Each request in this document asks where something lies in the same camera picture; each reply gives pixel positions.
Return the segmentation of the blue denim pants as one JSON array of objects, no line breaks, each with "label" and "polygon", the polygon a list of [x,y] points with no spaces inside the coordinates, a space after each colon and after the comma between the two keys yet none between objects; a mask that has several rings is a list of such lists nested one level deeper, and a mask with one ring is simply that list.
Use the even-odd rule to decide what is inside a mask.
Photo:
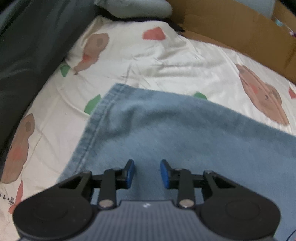
[{"label": "blue denim pants", "polygon": [[93,109],[60,175],[101,174],[135,162],[130,190],[118,200],[176,200],[160,162],[195,174],[212,170],[274,201],[277,240],[295,238],[295,136],[205,99],[116,84]]}]

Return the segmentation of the cream bear print bedsheet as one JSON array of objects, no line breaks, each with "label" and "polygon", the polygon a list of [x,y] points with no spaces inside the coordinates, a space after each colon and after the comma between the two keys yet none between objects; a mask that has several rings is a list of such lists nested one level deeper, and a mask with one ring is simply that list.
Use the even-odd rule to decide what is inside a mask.
[{"label": "cream bear print bedsheet", "polygon": [[295,136],[295,85],[236,51],[187,39],[161,21],[98,16],[47,80],[5,155],[1,240],[12,213],[61,182],[93,109],[116,84],[201,98]]}]

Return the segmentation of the black cloth under pillow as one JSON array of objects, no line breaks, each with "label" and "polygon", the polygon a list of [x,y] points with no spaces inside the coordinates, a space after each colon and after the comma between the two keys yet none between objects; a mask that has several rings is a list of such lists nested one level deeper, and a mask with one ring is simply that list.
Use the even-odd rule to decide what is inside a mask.
[{"label": "black cloth under pillow", "polygon": [[175,30],[177,33],[184,33],[185,30],[178,25],[177,23],[175,23],[174,21],[172,21],[170,18],[165,18],[165,19],[160,19],[160,18],[156,18],[156,17],[132,17],[132,18],[118,18],[113,16],[110,12],[108,12],[107,10],[103,9],[103,8],[99,8],[99,14],[102,15],[105,18],[108,18],[112,21],[120,21],[120,22],[147,22],[147,21],[161,21],[164,23],[167,23],[173,30]]}]

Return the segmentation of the brown cardboard sheet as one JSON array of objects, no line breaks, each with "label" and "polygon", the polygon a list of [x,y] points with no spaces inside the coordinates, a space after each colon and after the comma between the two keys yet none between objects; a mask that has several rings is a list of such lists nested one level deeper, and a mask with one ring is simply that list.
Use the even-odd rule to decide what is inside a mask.
[{"label": "brown cardboard sheet", "polygon": [[170,1],[189,39],[236,50],[295,83],[295,38],[236,1]]}]

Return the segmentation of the dark grey pillow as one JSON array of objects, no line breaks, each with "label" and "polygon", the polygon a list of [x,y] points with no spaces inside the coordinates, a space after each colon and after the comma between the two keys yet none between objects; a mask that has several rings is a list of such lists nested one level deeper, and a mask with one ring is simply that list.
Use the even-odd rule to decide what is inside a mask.
[{"label": "dark grey pillow", "polygon": [[93,1],[1,1],[1,152],[86,27]]}]

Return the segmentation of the grey neck pillow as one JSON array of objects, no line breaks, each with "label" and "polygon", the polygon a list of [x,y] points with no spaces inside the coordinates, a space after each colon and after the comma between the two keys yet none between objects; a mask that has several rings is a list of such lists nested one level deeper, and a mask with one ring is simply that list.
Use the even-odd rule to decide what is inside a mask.
[{"label": "grey neck pillow", "polygon": [[173,8],[163,0],[96,0],[94,4],[117,18],[168,18]]}]

